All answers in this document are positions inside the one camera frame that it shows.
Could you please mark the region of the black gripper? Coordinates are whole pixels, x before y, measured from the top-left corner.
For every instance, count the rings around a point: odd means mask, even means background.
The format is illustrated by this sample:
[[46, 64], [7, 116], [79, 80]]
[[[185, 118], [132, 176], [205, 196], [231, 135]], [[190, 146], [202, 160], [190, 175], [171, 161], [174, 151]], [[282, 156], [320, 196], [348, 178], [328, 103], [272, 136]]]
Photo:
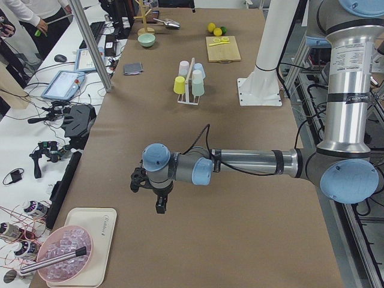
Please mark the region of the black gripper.
[[166, 213], [166, 206], [169, 193], [173, 190], [173, 183], [171, 182], [168, 186], [164, 188], [153, 188], [153, 192], [157, 195], [157, 202], [155, 204], [156, 212], [158, 214]]

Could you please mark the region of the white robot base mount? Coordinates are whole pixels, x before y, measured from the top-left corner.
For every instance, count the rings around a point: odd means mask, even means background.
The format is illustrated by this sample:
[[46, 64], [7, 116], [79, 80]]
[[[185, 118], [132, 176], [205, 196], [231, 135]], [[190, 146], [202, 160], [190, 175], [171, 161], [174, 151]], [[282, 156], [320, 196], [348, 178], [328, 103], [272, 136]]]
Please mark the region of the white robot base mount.
[[272, 0], [254, 71], [238, 79], [241, 106], [281, 106], [278, 63], [290, 31], [298, 0]]

